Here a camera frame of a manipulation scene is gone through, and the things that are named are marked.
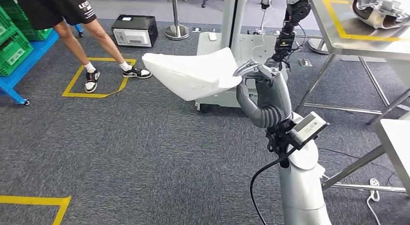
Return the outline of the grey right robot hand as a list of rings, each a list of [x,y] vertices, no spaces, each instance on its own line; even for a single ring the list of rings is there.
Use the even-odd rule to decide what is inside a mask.
[[[236,86],[236,99],[251,122],[259,128],[273,127],[292,114],[287,83],[276,67],[249,60],[233,73],[242,77]],[[257,102],[254,102],[246,85],[248,79],[255,80]]]

